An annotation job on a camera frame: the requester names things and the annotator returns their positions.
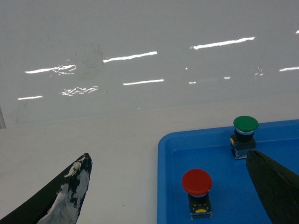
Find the white-stained left gripper left finger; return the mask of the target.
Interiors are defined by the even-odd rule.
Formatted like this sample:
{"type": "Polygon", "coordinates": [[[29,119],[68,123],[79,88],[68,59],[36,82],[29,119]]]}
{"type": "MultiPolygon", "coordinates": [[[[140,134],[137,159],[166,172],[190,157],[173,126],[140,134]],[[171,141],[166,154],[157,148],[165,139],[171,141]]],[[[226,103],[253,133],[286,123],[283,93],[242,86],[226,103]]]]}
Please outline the white-stained left gripper left finger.
{"type": "Polygon", "coordinates": [[[75,224],[88,191],[92,159],[83,154],[17,209],[2,224],[75,224]]]}

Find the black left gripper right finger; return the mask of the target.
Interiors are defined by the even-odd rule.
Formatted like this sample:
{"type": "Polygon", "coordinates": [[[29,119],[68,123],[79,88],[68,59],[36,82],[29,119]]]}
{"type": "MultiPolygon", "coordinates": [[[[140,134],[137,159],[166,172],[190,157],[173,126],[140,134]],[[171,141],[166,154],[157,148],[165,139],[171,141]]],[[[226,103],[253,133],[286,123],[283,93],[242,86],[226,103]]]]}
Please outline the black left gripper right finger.
{"type": "Polygon", "coordinates": [[[246,167],[258,197],[273,224],[299,222],[299,175],[253,150],[246,167]]]}

